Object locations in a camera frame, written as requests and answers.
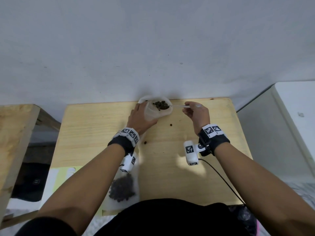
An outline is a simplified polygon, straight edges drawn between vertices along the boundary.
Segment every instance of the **person's left hand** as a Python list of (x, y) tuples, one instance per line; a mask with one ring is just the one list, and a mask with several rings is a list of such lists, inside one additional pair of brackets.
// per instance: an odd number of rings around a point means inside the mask
[(127, 127), (131, 127), (140, 135), (157, 123), (157, 119), (146, 121), (144, 119), (144, 109), (148, 102), (137, 103), (135, 109), (131, 110)]

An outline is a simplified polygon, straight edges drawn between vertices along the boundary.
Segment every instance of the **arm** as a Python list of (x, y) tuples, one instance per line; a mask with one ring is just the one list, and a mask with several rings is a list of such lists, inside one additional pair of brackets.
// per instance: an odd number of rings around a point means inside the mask
[[(183, 112), (193, 123), (195, 133), (210, 124), (206, 107)], [(215, 156), (242, 199), (271, 235), (315, 235), (315, 211), (275, 175), (241, 153), (230, 143), (215, 149)]]
[[(146, 103), (136, 104), (127, 123), (127, 127), (135, 129), (139, 135), (157, 123), (157, 120), (148, 122), (144, 119)], [(124, 156), (122, 146), (112, 144), (106, 147), (53, 193), (37, 217), (61, 219), (77, 235), (83, 234), (103, 202)]]

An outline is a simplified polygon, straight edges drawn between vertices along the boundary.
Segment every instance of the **white plastic bag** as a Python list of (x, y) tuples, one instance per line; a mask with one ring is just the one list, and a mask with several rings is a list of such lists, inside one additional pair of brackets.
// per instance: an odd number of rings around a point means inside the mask
[(114, 180), (109, 188), (105, 199), (101, 205), (104, 215), (115, 215), (129, 206), (140, 201), (139, 192), (139, 158), (136, 152), (133, 153), (136, 158), (134, 167), (130, 173), (118, 169)]
[(173, 111), (173, 107), (169, 107), (168, 109), (159, 111), (158, 108), (152, 104), (157, 101), (165, 101), (168, 105), (172, 105), (171, 101), (166, 97), (146, 95), (140, 98), (138, 103), (143, 103), (144, 101), (148, 101), (148, 104), (146, 105), (146, 108), (144, 110), (144, 117), (147, 121), (170, 115)]

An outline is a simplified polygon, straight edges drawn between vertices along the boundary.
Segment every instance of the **person's right hand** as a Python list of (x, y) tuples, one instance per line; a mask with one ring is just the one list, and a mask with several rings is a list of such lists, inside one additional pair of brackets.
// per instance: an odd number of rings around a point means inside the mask
[(198, 135), (202, 127), (210, 124), (209, 110), (196, 102), (185, 102), (185, 105), (189, 105), (190, 108), (183, 108), (183, 113), (190, 117), (194, 124), (195, 134)]

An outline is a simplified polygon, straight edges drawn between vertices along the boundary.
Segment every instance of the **wooden board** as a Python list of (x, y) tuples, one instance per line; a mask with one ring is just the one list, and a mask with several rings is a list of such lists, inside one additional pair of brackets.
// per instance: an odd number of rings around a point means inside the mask
[[(183, 105), (185, 101), (171, 100), (174, 105)], [(217, 123), (231, 143), (251, 158), (230, 99), (204, 98), (189, 101), (208, 107), (211, 123)], [(136, 102), (69, 105), (62, 120), (51, 167), (83, 166), (88, 163), (126, 125), (135, 104)], [(181, 108), (174, 108), (171, 115), (159, 119), (147, 131), (147, 144), (141, 143), (136, 148), (140, 156), (141, 200), (178, 198), (199, 205), (215, 202), (240, 204), (233, 192), (206, 163), (187, 165), (183, 147), (187, 140), (197, 143), (198, 137), (194, 133), (191, 119), (182, 113)], [(204, 159), (229, 182), (214, 156), (209, 155)]]
[(18, 176), (40, 107), (0, 106), (0, 222)]

